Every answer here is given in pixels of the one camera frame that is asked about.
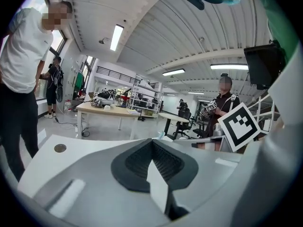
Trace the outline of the black framed window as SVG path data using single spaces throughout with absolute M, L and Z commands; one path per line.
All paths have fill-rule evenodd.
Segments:
M 48 2 L 46 0 L 41 0 L 41 5 L 36 9 L 39 10 L 41 13 L 46 13 L 47 3 Z M 53 33 L 53 43 L 47 53 L 47 57 L 45 60 L 45 65 L 43 67 L 42 73 L 46 73 L 49 70 L 49 65 L 53 62 L 55 57 L 60 55 L 61 50 L 67 40 L 66 36 L 62 31 L 54 30 L 52 31 L 52 33 Z M 35 91 L 36 100 L 46 99 L 46 84 L 47 84 L 46 80 L 43 79 L 39 80 L 38 86 Z

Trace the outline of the white metal rack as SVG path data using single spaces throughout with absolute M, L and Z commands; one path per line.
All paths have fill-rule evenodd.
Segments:
M 280 116 L 271 96 L 268 93 L 263 94 L 250 102 L 247 107 L 261 128 L 261 133 L 269 134 Z

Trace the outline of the long ceiling light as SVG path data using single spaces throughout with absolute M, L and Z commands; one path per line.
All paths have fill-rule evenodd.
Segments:
M 249 70 L 246 64 L 211 64 L 212 70 Z
M 165 77 L 168 77 L 168 76 L 173 76 L 173 75 L 178 75 L 178 74 L 183 74 L 183 73 L 185 73 L 184 69 L 178 69 L 178 70 L 171 70 L 171 71 L 164 72 L 162 75 Z
M 118 43 L 119 43 L 123 30 L 124 30 L 123 26 L 121 26 L 121 25 L 115 26 L 112 40 L 111 40 L 110 50 L 116 51 L 116 48 L 118 46 Z

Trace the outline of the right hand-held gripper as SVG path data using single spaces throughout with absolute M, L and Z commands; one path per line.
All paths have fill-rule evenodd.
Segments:
M 303 123 L 303 46 L 297 46 L 286 68 L 269 88 L 268 94 L 285 126 Z M 261 133 L 257 121 L 244 103 L 219 118 L 218 122 L 225 136 L 178 139 L 173 142 L 189 147 L 192 144 L 220 142 L 219 151 L 235 152 Z

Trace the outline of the white shelf unit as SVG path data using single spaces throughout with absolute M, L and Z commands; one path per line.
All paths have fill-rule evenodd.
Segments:
M 146 81 L 141 80 L 133 84 L 127 108 L 136 110 L 142 118 L 157 118 L 162 98 L 161 90 L 154 89 Z

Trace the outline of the person's green shirt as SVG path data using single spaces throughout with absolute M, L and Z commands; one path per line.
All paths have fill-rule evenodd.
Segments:
M 266 15 L 272 38 L 280 44 L 285 52 L 285 61 L 289 62 L 299 43 L 299 37 L 290 20 L 276 0 L 260 0 Z

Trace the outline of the green hanging cloth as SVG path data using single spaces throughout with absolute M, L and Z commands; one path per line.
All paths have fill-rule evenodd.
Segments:
M 78 93 L 83 89 L 83 83 L 84 83 L 84 76 L 81 72 L 78 72 L 77 78 L 76 78 L 76 83 L 74 86 L 74 93 Z

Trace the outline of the black railing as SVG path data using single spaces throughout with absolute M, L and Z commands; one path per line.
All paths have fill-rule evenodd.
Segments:
M 110 70 L 110 69 L 107 69 L 107 68 L 104 68 L 104 67 L 100 67 L 100 66 L 97 66 L 97 73 L 102 74 L 102 75 L 106 75 L 106 76 L 109 76 L 109 77 L 112 77 L 112 78 L 116 78 L 116 79 L 119 79 L 119 80 L 122 80 L 122 81 L 125 81 L 125 82 L 129 82 L 131 84 L 140 82 L 140 80 L 138 80 L 136 78 L 133 78 L 133 77 L 130 77 L 128 75 L 125 75 L 125 74 L 122 74 L 122 73 L 119 73 L 117 71 Z

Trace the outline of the bag with equipment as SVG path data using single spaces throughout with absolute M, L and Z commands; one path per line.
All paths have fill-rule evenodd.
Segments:
M 109 91 L 96 92 L 91 100 L 92 107 L 102 108 L 106 105 L 111 106 L 114 103 L 113 95 Z

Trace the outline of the black chest-mounted screen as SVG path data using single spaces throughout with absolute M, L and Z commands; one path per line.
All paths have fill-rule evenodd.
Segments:
M 277 40 L 270 44 L 244 49 L 250 83 L 257 90 L 269 89 L 284 69 L 285 51 Z

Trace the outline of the round wooden table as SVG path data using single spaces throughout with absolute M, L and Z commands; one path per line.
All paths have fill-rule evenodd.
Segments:
M 163 118 L 166 119 L 166 124 L 165 124 L 165 128 L 164 128 L 164 135 L 167 136 L 168 138 L 170 138 L 171 140 L 176 139 L 181 123 L 189 123 L 189 120 L 187 120 L 185 118 L 175 116 L 173 114 L 169 114 L 169 113 L 158 113 L 158 116 L 163 117 Z M 177 122 L 177 129 L 176 129 L 174 135 L 169 135 L 168 134 L 168 130 L 169 130 L 169 126 L 170 126 L 171 121 L 176 121 Z

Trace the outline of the black office chair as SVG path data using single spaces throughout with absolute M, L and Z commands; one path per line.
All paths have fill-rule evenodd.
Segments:
M 180 112 L 179 117 L 186 119 L 187 122 L 177 122 L 177 129 L 176 131 L 173 133 L 174 135 L 174 140 L 177 138 L 178 134 L 181 134 L 181 136 L 187 136 L 188 138 L 190 138 L 186 133 L 184 133 L 185 130 L 190 130 L 191 127 L 189 126 L 189 120 L 191 118 L 191 112 L 190 110 L 184 109 Z
M 208 135 L 208 123 L 210 121 L 210 117 L 205 117 L 204 115 L 200 114 L 197 116 L 196 123 L 198 128 L 193 129 L 193 132 L 199 138 L 206 138 Z

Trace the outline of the wooden desk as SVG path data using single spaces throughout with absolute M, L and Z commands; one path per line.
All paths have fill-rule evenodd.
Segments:
M 113 117 L 118 117 L 119 118 L 119 125 L 118 129 L 121 130 L 121 125 L 122 125 L 122 119 L 123 118 L 131 118 L 133 119 L 133 123 L 131 126 L 131 134 L 130 134 L 130 140 L 134 139 L 135 135 L 135 129 L 137 125 L 137 118 L 139 117 L 139 114 L 131 114 L 128 112 L 126 108 L 121 108 L 117 107 L 115 105 L 111 106 L 109 110 L 105 110 L 104 108 L 98 108 L 98 107 L 93 107 L 91 106 L 90 102 L 85 102 L 77 107 L 77 130 L 78 130 L 78 139 L 82 139 L 82 114 L 87 114 L 87 115 L 97 115 L 97 116 L 113 116 Z

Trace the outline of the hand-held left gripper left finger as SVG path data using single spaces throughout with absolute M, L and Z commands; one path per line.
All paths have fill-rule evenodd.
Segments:
M 90 153 L 44 184 L 34 200 L 76 227 L 161 227 L 170 222 L 149 193 L 133 192 L 112 175 L 115 157 L 142 143 L 133 141 Z

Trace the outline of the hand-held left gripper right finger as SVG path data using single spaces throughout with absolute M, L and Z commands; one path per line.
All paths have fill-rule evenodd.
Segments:
M 177 205 L 189 214 L 175 222 L 169 220 L 165 226 L 231 227 L 239 196 L 237 191 L 228 196 L 223 190 L 243 155 L 197 149 L 165 140 L 153 140 L 153 143 L 162 143 L 169 150 L 190 156 L 198 164 L 198 171 L 191 183 L 172 192 Z

